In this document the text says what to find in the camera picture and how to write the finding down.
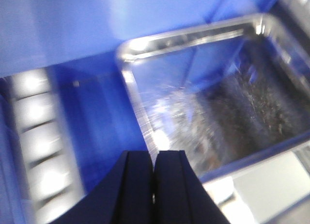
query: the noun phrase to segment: blue plastic wall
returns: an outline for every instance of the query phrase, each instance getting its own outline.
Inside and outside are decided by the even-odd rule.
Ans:
[[[0,0],[0,76],[110,52],[143,35],[265,11],[274,1]]]

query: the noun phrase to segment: light fixture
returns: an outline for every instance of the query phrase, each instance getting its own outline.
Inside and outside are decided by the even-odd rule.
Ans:
[[[53,120],[55,107],[52,95],[43,93],[15,102],[15,117],[19,128],[30,128]]]
[[[29,97],[51,90],[44,68],[34,69],[12,76],[14,94],[18,98]]]
[[[72,178],[64,155],[44,161],[29,170],[29,187],[34,200],[44,200],[68,187]]]
[[[20,144],[27,163],[50,156],[63,147],[57,123],[51,122],[20,135]]]
[[[62,194],[46,205],[38,209],[36,213],[37,224],[47,224],[55,220],[68,209],[70,209],[79,199],[79,195],[74,192]]]

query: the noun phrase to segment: tray rim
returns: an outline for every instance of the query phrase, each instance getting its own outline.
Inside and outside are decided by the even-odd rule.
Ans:
[[[207,39],[206,41],[196,41],[185,44],[183,43],[181,45],[177,45],[174,47],[168,46],[167,48],[155,51],[153,50],[149,52],[145,52],[143,50],[140,51],[136,50],[134,48],[135,43],[147,45],[148,42],[150,41],[162,41],[163,39],[180,37],[187,34],[195,34],[202,31],[221,30],[227,27],[236,27],[237,29],[241,29],[242,25],[253,27],[252,32],[250,33],[252,37],[261,36],[263,38],[269,38],[270,41],[276,43],[280,48],[279,56],[288,65],[290,64],[290,62],[288,61],[287,49],[294,46],[295,48],[294,50],[299,54],[298,56],[300,56],[306,63],[306,65],[310,68],[310,57],[308,56],[308,54],[297,43],[294,37],[287,31],[287,29],[281,23],[281,21],[279,21],[278,18],[270,14],[247,15],[211,24],[203,24],[195,27],[135,38],[124,42],[117,48],[116,60],[118,63],[118,67],[120,68],[121,73],[123,75],[124,84],[130,102],[133,106],[134,113],[136,115],[139,127],[141,129],[143,138],[145,140],[147,149],[151,155],[153,163],[156,160],[159,150],[157,149],[157,146],[154,143],[153,139],[154,130],[152,128],[148,115],[143,107],[142,100],[138,93],[138,87],[135,78],[130,69],[130,65],[137,60],[147,59],[150,57],[155,57],[162,54],[179,51],[187,47],[208,44],[211,42],[243,36],[244,33],[242,32],[240,33],[240,35],[228,36],[227,38],[217,38],[215,40]],[[295,148],[296,146],[305,143],[309,138],[310,138],[310,131],[302,134],[302,136],[300,137],[298,136],[294,137],[293,140],[288,139],[284,142],[272,145],[269,148],[266,148],[259,152],[254,152],[249,156],[246,156],[240,160],[236,160],[229,164],[222,165],[217,169],[206,172],[205,175],[202,175],[201,179],[203,180],[203,182],[206,182],[215,178],[222,177],[223,175],[234,173],[241,169],[247,168],[253,164],[266,160],[270,157],[273,157],[275,155],[286,152],[292,148]]]

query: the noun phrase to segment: stainless steel tray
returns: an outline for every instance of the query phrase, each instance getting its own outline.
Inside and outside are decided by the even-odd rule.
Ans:
[[[184,149],[202,181],[309,137],[310,59],[273,16],[130,40],[117,58],[152,158]]]

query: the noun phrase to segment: blue surface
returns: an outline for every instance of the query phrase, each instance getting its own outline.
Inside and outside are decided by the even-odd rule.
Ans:
[[[53,67],[61,102],[69,124],[77,163],[85,189],[89,192],[112,168],[123,150],[146,150],[123,81],[117,70],[90,76],[77,70],[104,57],[89,57]],[[79,85],[63,84],[66,70]]]

